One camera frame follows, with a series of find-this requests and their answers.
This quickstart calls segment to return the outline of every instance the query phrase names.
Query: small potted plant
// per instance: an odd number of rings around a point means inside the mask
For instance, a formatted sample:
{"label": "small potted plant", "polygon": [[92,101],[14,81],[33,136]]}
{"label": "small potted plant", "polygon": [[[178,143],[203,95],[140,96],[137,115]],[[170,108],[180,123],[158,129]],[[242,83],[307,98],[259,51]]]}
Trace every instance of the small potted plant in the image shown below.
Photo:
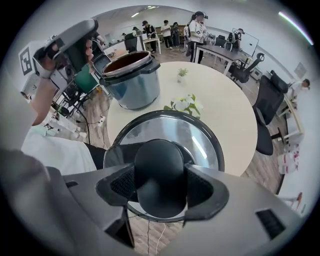
{"label": "small potted plant", "polygon": [[185,76],[187,75],[188,70],[186,68],[179,68],[178,70],[178,83],[183,84],[185,82]]}

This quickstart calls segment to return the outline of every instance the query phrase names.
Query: pressure cooker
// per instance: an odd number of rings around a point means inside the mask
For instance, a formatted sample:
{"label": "pressure cooker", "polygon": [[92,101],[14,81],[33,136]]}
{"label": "pressure cooker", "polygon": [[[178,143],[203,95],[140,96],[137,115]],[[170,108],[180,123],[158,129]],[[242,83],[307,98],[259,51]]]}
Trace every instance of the pressure cooker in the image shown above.
{"label": "pressure cooker", "polygon": [[160,64],[149,51],[135,51],[107,64],[100,84],[125,109],[151,104],[160,94],[157,69]]}

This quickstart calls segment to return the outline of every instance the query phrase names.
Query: office desk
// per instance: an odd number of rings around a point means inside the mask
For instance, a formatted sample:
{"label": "office desk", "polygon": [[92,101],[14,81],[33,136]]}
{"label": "office desk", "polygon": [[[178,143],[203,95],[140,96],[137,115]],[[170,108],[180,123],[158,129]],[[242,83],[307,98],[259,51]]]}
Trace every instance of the office desk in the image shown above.
{"label": "office desk", "polygon": [[301,123],[300,117],[297,113],[297,111],[295,110],[294,106],[292,105],[290,99],[287,97],[287,95],[284,95],[284,101],[288,106],[288,109],[283,111],[280,115],[278,115],[279,117],[281,117],[282,115],[288,113],[289,111],[291,112],[291,115],[296,123],[296,129],[291,131],[288,135],[284,136],[285,140],[289,140],[289,137],[294,136],[294,135],[299,135],[299,136],[303,136],[305,133],[304,127]]}
{"label": "office desk", "polygon": [[159,40],[158,37],[156,37],[156,38],[149,38],[149,39],[143,40],[144,50],[146,51],[146,49],[147,49],[147,48],[146,48],[146,43],[150,43],[150,42],[153,42],[153,41],[157,41],[157,43],[158,43],[157,49],[158,49],[158,51],[159,51],[159,54],[161,54],[160,40]]}
{"label": "office desk", "polygon": [[[188,70],[184,85],[177,82],[180,68]],[[256,117],[242,90],[219,71],[191,62],[162,63],[158,79],[160,95],[143,109],[124,109],[116,99],[112,100],[106,122],[110,143],[135,118],[163,110],[172,99],[194,94],[203,105],[200,120],[212,130],[221,145],[224,172],[242,175],[254,156],[258,139]]]}
{"label": "office desk", "polygon": [[231,52],[229,50],[226,50],[225,48],[215,46],[215,45],[198,45],[196,47],[196,53],[195,53],[195,63],[198,63],[199,60],[199,53],[200,51],[203,51],[204,53],[209,53],[214,55],[214,64],[216,64],[217,57],[225,60],[228,62],[223,74],[226,76],[228,73],[228,70],[231,66],[231,64],[235,61],[241,60],[243,58],[243,55],[239,52]]}

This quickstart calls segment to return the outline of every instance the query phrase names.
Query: black handle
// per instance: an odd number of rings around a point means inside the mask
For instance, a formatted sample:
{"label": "black handle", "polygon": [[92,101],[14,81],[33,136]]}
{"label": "black handle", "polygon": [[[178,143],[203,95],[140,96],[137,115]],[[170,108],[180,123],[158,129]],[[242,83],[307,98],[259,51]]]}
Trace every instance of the black handle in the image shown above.
{"label": "black handle", "polygon": [[160,68],[160,63],[156,62],[156,61],[152,61],[151,65],[147,65],[145,68],[140,70],[141,74],[150,74],[154,71],[156,71],[158,68]]}

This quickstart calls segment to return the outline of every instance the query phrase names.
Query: person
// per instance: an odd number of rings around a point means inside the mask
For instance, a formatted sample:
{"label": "person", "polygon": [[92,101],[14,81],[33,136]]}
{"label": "person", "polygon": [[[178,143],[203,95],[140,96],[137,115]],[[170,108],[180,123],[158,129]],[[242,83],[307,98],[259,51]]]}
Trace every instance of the person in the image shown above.
{"label": "person", "polygon": [[237,52],[237,51],[242,51],[241,48],[241,36],[242,34],[244,35],[245,32],[242,28],[238,28],[237,31],[234,32],[234,40],[235,42],[233,43],[232,46],[232,52]]}
{"label": "person", "polygon": [[[93,59],[91,46],[92,41],[88,40],[85,53],[89,62]],[[52,49],[57,51],[58,46],[54,44]],[[57,63],[46,54],[41,65],[45,70],[53,71]],[[57,87],[50,79],[40,79],[35,97],[29,102],[37,114],[34,126],[46,118],[56,91]],[[106,150],[80,141],[42,136],[34,129],[30,129],[21,151],[38,159],[44,166],[57,168],[62,175],[70,175],[102,169]]]}
{"label": "person", "polygon": [[179,47],[179,33],[178,22],[175,22],[172,26],[172,42],[175,47]]}
{"label": "person", "polygon": [[93,34],[92,38],[93,40],[98,41],[98,43],[100,43],[101,46],[105,46],[104,38],[97,31]]}
{"label": "person", "polygon": [[136,36],[142,35],[141,30],[139,28],[137,28],[136,26],[134,26],[132,30],[135,31]]}
{"label": "person", "polygon": [[[143,32],[146,33],[146,35],[148,36],[148,38],[156,38],[156,30],[154,28],[154,26],[148,24],[148,21],[144,20],[142,22],[142,26],[144,26],[143,28]],[[156,53],[157,52],[157,43],[156,41],[151,41],[150,42],[150,46],[152,48],[152,52],[151,53]]]}
{"label": "person", "polygon": [[188,42],[190,42],[190,28],[189,28],[189,25],[190,25],[190,22],[194,21],[196,19],[196,15],[195,14],[192,14],[191,16],[191,20],[187,23],[187,25],[184,27],[183,29],[183,35],[184,35],[184,39],[185,40],[188,40]]}
{"label": "person", "polygon": [[296,81],[291,84],[289,84],[288,92],[286,93],[289,100],[295,100],[298,96],[298,94],[303,89],[309,89],[310,90],[310,81],[309,79],[304,79],[303,81]]}
{"label": "person", "polygon": [[[191,58],[190,62],[196,61],[196,52],[197,46],[203,45],[204,43],[204,27],[201,22],[204,20],[205,15],[201,11],[197,11],[195,13],[195,19],[190,21],[189,29],[190,29],[190,50],[191,50]],[[199,53],[198,63],[201,63],[204,52],[201,50]]]}
{"label": "person", "polygon": [[163,23],[164,23],[164,25],[161,27],[161,32],[162,32],[162,35],[163,35],[163,40],[164,40],[164,43],[165,43],[165,47],[167,49],[172,50],[171,27],[168,24],[169,21],[165,20]]}
{"label": "person", "polygon": [[203,30],[203,43],[205,43],[205,41],[207,40],[207,28],[203,21],[201,21],[200,24],[202,25],[202,30]]}

